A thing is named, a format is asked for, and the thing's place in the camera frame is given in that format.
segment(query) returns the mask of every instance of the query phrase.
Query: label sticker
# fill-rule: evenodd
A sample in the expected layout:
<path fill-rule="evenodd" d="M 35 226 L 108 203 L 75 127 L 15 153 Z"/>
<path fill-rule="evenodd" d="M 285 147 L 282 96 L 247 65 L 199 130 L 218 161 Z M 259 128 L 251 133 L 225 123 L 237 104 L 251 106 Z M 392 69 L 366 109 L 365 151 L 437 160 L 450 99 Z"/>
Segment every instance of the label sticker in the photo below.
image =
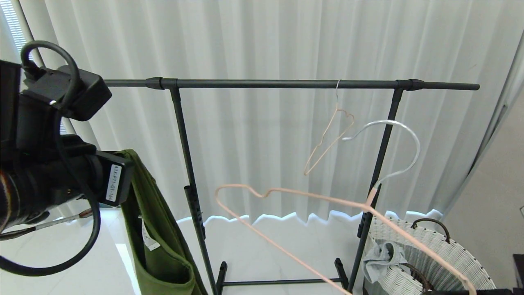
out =
<path fill-rule="evenodd" d="M 155 241 L 146 229 L 146 224 L 144 223 L 144 220 L 142 219 L 142 239 L 144 240 L 144 245 L 149 249 L 149 251 L 153 251 L 156 248 L 160 247 L 160 244 Z"/>
<path fill-rule="evenodd" d="M 107 183 L 107 193 L 105 199 L 111 202 L 116 201 L 116 194 L 118 193 L 118 183 L 120 182 L 120 173 L 122 167 L 118 165 L 111 165 L 111 173 L 109 174 L 109 182 Z"/>

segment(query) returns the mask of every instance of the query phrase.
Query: wicker basket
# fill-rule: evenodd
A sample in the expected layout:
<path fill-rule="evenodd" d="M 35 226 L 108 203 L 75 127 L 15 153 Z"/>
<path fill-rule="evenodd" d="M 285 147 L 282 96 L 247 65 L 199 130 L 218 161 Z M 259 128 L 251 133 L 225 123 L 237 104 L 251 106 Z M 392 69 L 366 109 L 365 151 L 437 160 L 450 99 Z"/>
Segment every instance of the wicker basket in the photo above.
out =
<path fill-rule="evenodd" d="M 496 288 L 486 270 L 480 265 L 477 259 L 460 244 L 450 239 L 447 229 L 438 220 L 422 218 L 416 220 L 413 224 L 399 219 L 390 218 L 390 220 L 415 239 L 435 251 L 444 260 L 452 263 L 453 267 L 468 277 L 477 290 Z M 432 221 L 440 224 L 444 228 L 446 236 L 433 230 L 417 227 L 417 223 L 420 221 Z M 428 282 L 434 286 L 435 290 L 465 290 L 462 283 L 453 274 L 448 272 L 426 253 L 415 247 L 411 242 L 400 236 L 396 231 L 391 230 L 376 217 L 373 217 L 371 228 L 369 229 L 368 241 L 364 249 L 365 254 L 373 247 L 373 241 L 379 244 L 390 241 L 401 245 L 408 263 L 419 270 Z M 364 279 L 364 294 L 419 295 L 423 291 L 427 290 L 422 287 L 419 280 L 398 266 L 389 267 L 386 275 L 375 283 L 370 283 Z"/>

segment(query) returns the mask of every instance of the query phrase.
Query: white curtain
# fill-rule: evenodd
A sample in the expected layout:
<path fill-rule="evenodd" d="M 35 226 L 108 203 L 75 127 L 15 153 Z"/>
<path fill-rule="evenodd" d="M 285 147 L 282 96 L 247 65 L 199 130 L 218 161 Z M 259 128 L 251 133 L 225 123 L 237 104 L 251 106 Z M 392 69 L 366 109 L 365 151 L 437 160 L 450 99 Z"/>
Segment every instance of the white curtain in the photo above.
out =
<path fill-rule="evenodd" d="M 105 79 L 378 79 L 479 83 L 479 91 L 405 92 L 397 119 L 422 143 L 415 167 L 385 183 L 382 211 L 444 211 L 486 133 L 524 28 L 522 1 L 36 1 L 20 0 L 34 39 L 58 43 Z M 61 58 L 41 51 L 47 67 Z M 103 150 L 135 149 L 176 218 L 189 215 L 176 119 L 168 91 L 113 88 L 76 133 Z M 363 201 L 383 127 L 336 144 L 309 175 L 304 164 L 336 103 L 334 90 L 182 89 L 204 217 L 225 215 L 217 186 L 274 186 Z M 392 90 L 340 90 L 354 133 L 385 119 Z M 340 117 L 326 136 L 345 128 Z M 409 164 L 414 146 L 394 128 L 383 174 Z M 259 200 L 229 191 L 252 220 L 297 212 L 326 218 L 356 210 L 305 198 Z"/>

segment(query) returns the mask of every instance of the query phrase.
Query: clothing rack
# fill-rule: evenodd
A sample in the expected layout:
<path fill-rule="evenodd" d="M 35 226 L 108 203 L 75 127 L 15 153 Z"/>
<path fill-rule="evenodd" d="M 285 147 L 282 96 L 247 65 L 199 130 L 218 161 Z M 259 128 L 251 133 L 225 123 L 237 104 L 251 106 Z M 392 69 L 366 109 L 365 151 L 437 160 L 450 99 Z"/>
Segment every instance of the clothing rack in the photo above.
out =
<path fill-rule="evenodd" d="M 189 149 L 188 135 L 185 129 L 184 116 L 182 112 L 182 98 L 180 97 L 180 88 L 309 88 L 309 89 L 335 89 L 338 83 L 338 88 L 342 89 L 393 89 L 393 97 L 389 108 L 388 120 L 394 120 L 397 114 L 400 99 L 404 91 L 415 91 L 421 89 L 448 89 L 448 90 L 478 90 L 478 84 L 470 83 L 447 83 L 447 82 L 424 82 L 417 79 L 409 80 L 394 80 L 394 81 L 371 81 L 371 80 L 188 80 L 188 79 L 170 79 L 170 78 L 149 78 L 143 80 L 105 80 L 109 87 L 147 87 L 151 89 L 169 90 L 171 92 L 171 99 L 173 100 L 174 112 L 177 117 L 178 130 L 180 133 L 180 141 L 182 143 L 182 152 L 185 160 L 185 167 L 188 172 L 189 185 L 184 187 L 185 195 L 188 200 L 191 218 L 195 227 L 196 236 L 202 251 L 205 269 L 208 273 L 209 282 L 211 284 L 213 295 L 221 295 L 225 286 L 242 286 L 242 285 L 273 285 L 273 284 L 291 284 L 291 283 L 320 283 L 324 282 L 321 279 L 297 279 L 297 280 L 264 280 L 264 281 L 225 281 L 227 272 L 227 263 L 223 261 L 220 265 L 219 276 L 215 282 L 213 276 L 213 269 L 209 260 L 208 249 L 205 245 L 205 228 L 202 220 L 202 213 L 200 211 L 200 203 L 197 193 L 197 185 L 193 172 L 193 164 L 191 162 L 191 154 Z M 386 155 L 389 138 L 391 136 L 391 125 L 386 125 L 382 142 L 378 151 L 378 157 L 375 164 L 375 169 L 371 178 L 371 190 L 373 184 L 377 182 L 384 156 Z M 372 207 L 375 208 L 380 187 L 372 202 Z M 372 215 L 364 213 L 362 215 L 361 223 L 358 227 L 357 236 L 360 238 L 358 244 L 355 261 L 353 263 L 353 270 L 350 279 L 348 280 L 344 267 L 340 258 L 335 259 L 335 268 L 339 275 L 338 278 L 333 278 L 335 282 L 340 282 L 342 287 L 350 292 L 353 291 L 355 279 L 360 266 L 360 261 L 364 253 L 364 246 L 369 233 Z"/>

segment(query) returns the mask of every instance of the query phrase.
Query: floor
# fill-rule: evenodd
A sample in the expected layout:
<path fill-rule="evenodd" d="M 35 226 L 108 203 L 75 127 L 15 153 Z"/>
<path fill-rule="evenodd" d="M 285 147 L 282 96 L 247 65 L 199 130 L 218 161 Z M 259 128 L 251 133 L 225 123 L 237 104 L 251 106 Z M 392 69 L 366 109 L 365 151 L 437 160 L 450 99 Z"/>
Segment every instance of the floor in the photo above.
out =
<path fill-rule="evenodd" d="M 428 215 L 439 216 L 433 211 Z M 397 217 L 388 212 L 387 216 Z M 414 220 L 422 214 L 408 213 L 406 220 Z M 349 277 L 352 270 L 355 251 L 358 245 L 356 232 L 361 215 L 349 217 L 346 214 L 331 212 L 328 220 L 322 220 L 311 215 L 304 223 L 295 214 L 284 218 L 262 216 L 254 222 L 254 226 L 288 251 L 302 259 L 320 273 L 336 278 L 334 261 L 342 260 Z M 140 295 L 138 284 L 134 277 L 133 263 L 129 256 L 130 249 L 119 209 L 103 210 L 104 224 L 117 245 L 133 290 Z M 209 281 L 203 267 L 199 252 L 197 237 L 190 219 L 182 219 L 179 226 L 191 249 L 204 283 Z M 208 246 L 214 276 L 218 276 L 222 261 L 228 264 L 226 281 L 242 280 L 275 280 L 275 279 L 310 279 L 317 278 L 313 273 L 301 267 L 277 248 L 251 232 L 236 220 L 223 217 L 212 217 L 205 223 L 206 244 Z M 362 294 L 362 272 L 356 280 L 355 294 Z M 296 285 L 264 285 L 264 286 L 228 286 L 224 287 L 224 295 L 236 294 L 339 294 L 337 290 L 326 283 L 308 283 Z"/>

